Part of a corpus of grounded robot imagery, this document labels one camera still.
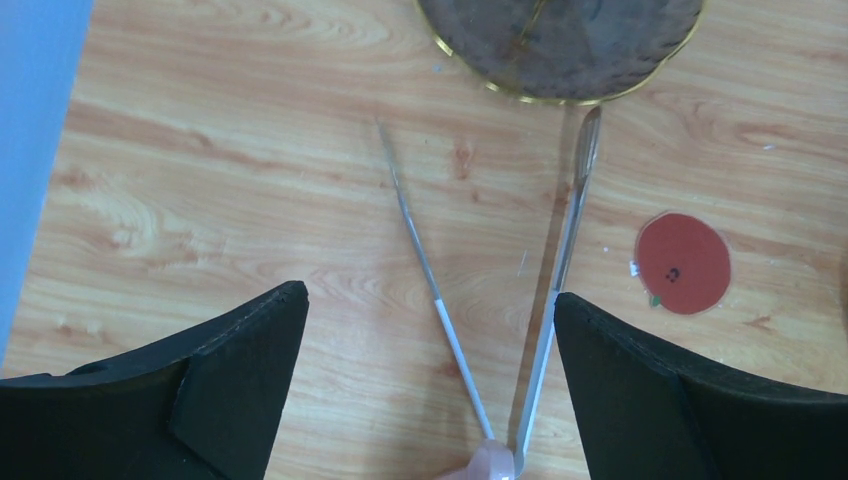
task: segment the round plate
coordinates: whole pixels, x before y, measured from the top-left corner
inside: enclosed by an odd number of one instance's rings
[[[439,45],[490,86],[598,103],[638,88],[685,45],[705,0],[418,0]]]

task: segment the red paper circle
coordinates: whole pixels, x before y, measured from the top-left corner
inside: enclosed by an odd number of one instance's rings
[[[681,315],[716,305],[730,286],[730,252],[718,232],[697,218],[666,213],[636,241],[636,264],[648,292]]]

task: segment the wooden table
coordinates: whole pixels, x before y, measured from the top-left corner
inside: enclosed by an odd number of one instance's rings
[[[606,107],[567,288],[728,365],[848,393],[845,25],[842,0],[713,0],[659,77]],[[580,111],[485,90],[411,0],[99,0],[72,100],[7,375],[62,374],[302,279],[268,478],[465,463],[481,432],[379,115],[496,434],[514,430]],[[706,314],[649,308],[630,275],[665,210],[731,246],[731,289]],[[525,478],[588,477],[558,358]]]

